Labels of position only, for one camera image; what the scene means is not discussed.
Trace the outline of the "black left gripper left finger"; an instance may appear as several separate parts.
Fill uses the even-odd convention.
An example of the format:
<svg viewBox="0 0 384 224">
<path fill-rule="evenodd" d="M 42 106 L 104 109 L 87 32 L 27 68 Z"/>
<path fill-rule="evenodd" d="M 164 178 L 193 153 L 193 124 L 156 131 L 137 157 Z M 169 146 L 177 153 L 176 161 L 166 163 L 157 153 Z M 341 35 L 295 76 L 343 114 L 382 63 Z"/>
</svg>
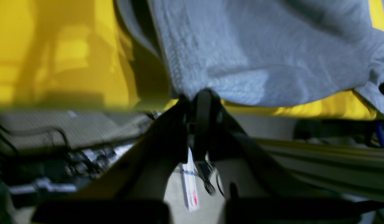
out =
<svg viewBox="0 0 384 224">
<path fill-rule="evenodd" d="M 33 224 L 169 224 L 168 179 L 194 156 L 196 97 L 156 119 L 139 141 L 98 179 L 37 206 Z"/>
</svg>

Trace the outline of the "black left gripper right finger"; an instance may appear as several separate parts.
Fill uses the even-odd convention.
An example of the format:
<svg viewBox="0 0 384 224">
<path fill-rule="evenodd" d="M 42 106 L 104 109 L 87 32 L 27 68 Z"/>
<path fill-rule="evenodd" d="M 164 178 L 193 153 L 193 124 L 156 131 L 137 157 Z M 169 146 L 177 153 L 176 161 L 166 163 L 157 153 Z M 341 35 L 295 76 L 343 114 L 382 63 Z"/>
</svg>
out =
<svg viewBox="0 0 384 224">
<path fill-rule="evenodd" d="M 357 224 L 383 202 L 351 202 L 294 178 L 222 106 L 202 90 L 195 98 L 195 152 L 208 154 L 221 175 L 226 224 Z"/>
</svg>

